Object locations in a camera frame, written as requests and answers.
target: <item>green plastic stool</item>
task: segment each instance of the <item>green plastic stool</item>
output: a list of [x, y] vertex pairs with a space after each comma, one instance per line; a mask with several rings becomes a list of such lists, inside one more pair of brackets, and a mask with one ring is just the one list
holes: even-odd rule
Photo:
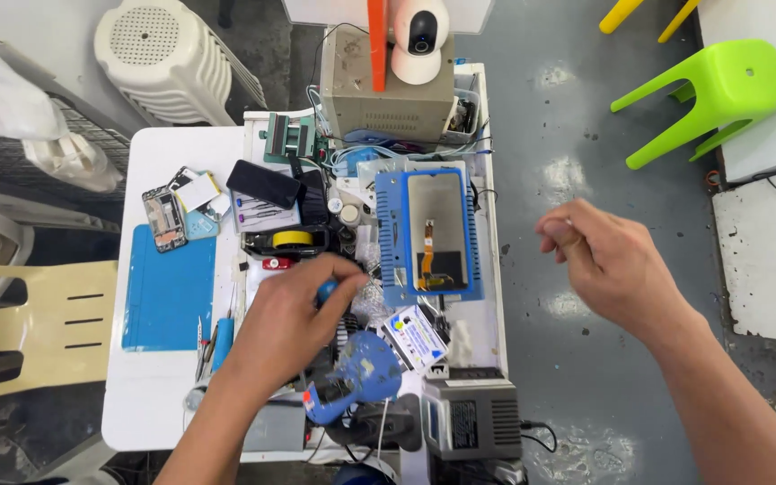
[[694, 138], [721, 128], [697, 147], [700, 156], [776, 111], [776, 49], [764, 40], [727, 40], [708, 46], [614, 102], [612, 112], [687, 79], [670, 93], [684, 103], [696, 96], [690, 113], [628, 157], [628, 167], [644, 167]]

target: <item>phone repair station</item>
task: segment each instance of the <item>phone repair station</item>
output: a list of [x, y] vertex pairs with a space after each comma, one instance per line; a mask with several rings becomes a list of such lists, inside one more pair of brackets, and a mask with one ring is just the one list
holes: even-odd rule
[[[421, 4], [436, 18], [418, 22]], [[479, 33], [490, 2], [457, 19], [437, 0], [401, 5], [390, 49], [372, 49], [387, 19], [369, 32], [367, 18], [302, 19], [328, 25], [310, 109], [134, 137], [103, 403], [112, 448], [175, 447], [260, 282], [324, 252], [370, 281], [259, 412], [242, 462], [522, 483], [521, 428], [555, 446], [521, 420], [508, 372], [485, 65], [454, 57], [454, 34]]]

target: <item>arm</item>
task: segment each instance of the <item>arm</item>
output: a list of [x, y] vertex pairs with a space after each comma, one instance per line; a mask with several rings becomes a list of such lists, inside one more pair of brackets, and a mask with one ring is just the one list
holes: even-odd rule
[[[318, 287], [332, 276], [339, 287], [317, 311]], [[357, 266], [331, 255], [263, 281], [227, 359], [155, 483], [234, 483], [244, 436], [256, 413], [331, 341], [366, 282]]]
[[648, 347], [708, 483], [776, 483], [776, 413], [681, 295], [644, 225], [577, 199], [535, 226], [577, 295]]

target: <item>beige plastic chair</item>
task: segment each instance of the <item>beige plastic chair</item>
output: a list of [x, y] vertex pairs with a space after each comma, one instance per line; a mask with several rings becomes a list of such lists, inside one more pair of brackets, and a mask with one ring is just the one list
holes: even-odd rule
[[[0, 277], [23, 279], [28, 293], [25, 304], [0, 308], [0, 352], [22, 353], [19, 377], [0, 382], [0, 395], [106, 379], [117, 267], [0, 266]], [[19, 360], [0, 357], [0, 372]]]

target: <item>workbench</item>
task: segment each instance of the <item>workbench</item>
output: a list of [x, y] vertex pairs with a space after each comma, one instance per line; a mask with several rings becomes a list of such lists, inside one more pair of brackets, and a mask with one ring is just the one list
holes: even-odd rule
[[[457, 66], [455, 72], [477, 73], [475, 91], [481, 95], [481, 120], [487, 120], [484, 65]], [[182, 400], [193, 386], [197, 361], [196, 350], [140, 352], [126, 351], [122, 347], [131, 235], [135, 226], [147, 222], [141, 194], [164, 185], [181, 167], [209, 170], [222, 185], [236, 160], [261, 160], [265, 140], [259, 138], [259, 131], [267, 129], [268, 113], [246, 112], [244, 117], [244, 126], [241, 127], [145, 128], [132, 141], [102, 415], [103, 439], [114, 450], [168, 450], [178, 444], [189, 421]], [[489, 123], [482, 138], [476, 150], [490, 149]], [[475, 366], [499, 368], [507, 377], [496, 195], [485, 192], [485, 189], [493, 189], [491, 155], [467, 155], [467, 162], [467, 172], [480, 191], [481, 210], [475, 216], [485, 299], [452, 304], [447, 318], [449, 321], [462, 318], [472, 324], [470, 337], [475, 343], [472, 355]], [[221, 221], [220, 235], [216, 240], [213, 315], [222, 315], [228, 310], [234, 286], [233, 270], [238, 270], [237, 267], [234, 269], [234, 262], [236, 258], [242, 260], [244, 257], [245, 253], [239, 249], [239, 236], [235, 234], [231, 217], [227, 215]], [[400, 393], [406, 392], [421, 392], [420, 379], [408, 372], [404, 374]], [[309, 459], [312, 463], [325, 463], [332, 459], [348, 459], [346, 451], [327, 437], [313, 456], [320, 433], [317, 431], [311, 436], [303, 452], [243, 453], [242, 462]], [[401, 451], [399, 458], [400, 473], [408, 478], [404, 481], [421, 483], [420, 477], [426, 476], [426, 447], [415, 453]]]

